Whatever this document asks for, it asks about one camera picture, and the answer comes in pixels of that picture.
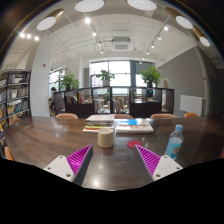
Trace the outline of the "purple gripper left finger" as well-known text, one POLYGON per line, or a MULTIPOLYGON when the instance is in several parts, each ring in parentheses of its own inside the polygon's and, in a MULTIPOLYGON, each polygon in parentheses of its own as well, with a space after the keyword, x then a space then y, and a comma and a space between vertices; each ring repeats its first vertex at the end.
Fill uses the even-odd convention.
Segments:
POLYGON ((59 155, 44 170, 81 186, 93 155, 93 146, 88 145, 69 156, 59 155))

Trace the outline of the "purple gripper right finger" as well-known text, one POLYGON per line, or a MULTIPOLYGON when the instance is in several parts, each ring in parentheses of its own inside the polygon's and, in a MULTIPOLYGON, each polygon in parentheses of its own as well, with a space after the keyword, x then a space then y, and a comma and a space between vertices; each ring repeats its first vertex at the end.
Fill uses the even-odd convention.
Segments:
POLYGON ((141 161, 141 167, 153 181, 159 180, 182 169, 182 167, 168 155, 159 156, 140 145, 135 145, 134 152, 136 157, 141 161))

